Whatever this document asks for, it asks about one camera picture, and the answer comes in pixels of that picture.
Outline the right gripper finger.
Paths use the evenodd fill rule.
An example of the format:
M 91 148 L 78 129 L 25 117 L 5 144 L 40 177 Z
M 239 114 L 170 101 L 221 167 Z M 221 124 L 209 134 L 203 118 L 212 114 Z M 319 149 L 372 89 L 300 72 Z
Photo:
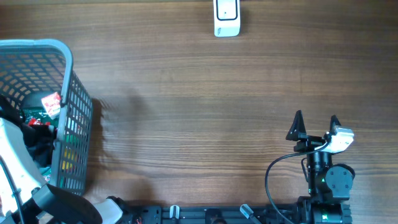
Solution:
M 301 141 L 306 138 L 307 132 L 303 121 L 302 111 L 298 110 L 285 139 L 288 141 Z
M 341 123 L 334 114 L 330 119 L 330 133 L 336 133 L 337 129 L 341 127 Z

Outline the small red white snack packet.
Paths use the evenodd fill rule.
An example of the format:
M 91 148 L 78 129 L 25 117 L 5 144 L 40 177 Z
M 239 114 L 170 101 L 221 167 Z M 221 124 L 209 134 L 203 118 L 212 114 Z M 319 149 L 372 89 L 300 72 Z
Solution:
M 55 119 L 59 116 L 61 96 L 55 92 L 41 99 L 42 106 L 51 119 Z

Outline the red stick sachet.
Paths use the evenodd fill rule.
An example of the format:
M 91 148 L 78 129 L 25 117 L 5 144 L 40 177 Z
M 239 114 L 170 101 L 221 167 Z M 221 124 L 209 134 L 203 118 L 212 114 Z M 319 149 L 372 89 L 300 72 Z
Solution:
M 50 121 L 45 121 L 45 122 L 43 123 L 43 122 L 40 121 L 40 119 L 32 118 L 32 119 L 28 122 L 28 125 L 29 125 L 29 126 L 33 126 L 33 125 L 46 125 L 46 126 L 49 126 L 49 125 L 51 125 L 51 122 L 50 122 Z

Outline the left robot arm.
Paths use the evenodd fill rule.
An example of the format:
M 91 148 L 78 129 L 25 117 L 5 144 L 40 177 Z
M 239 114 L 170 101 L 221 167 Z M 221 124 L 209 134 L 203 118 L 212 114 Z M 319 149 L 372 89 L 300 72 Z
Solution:
M 1 199 L 8 203 L 3 223 L 38 223 L 43 213 L 50 223 L 121 223 L 123 211 L 108 197 L 92 204 L 87 199 L 50 185 L 31 154 L 53 146 L 56 129 L 25 123 L 18 109 L 1 97 Z

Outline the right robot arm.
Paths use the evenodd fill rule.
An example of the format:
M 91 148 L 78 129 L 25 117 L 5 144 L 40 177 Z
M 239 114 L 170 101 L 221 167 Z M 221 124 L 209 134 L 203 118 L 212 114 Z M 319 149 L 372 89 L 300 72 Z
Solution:
M 346 164 L 332 163 L 332 156 L 345 151 L 354 140 L 354 132 L 343 127 L 333 115 L 330 130 L 324 136 L 308 135 L 302 112 L 298 110 L 286 136 L 295 141 L 295 152 L 306 154 L 308 197 L 301 196 L 288 215 L 293 223 L 352 223 L 350 198 L 355 172 Z

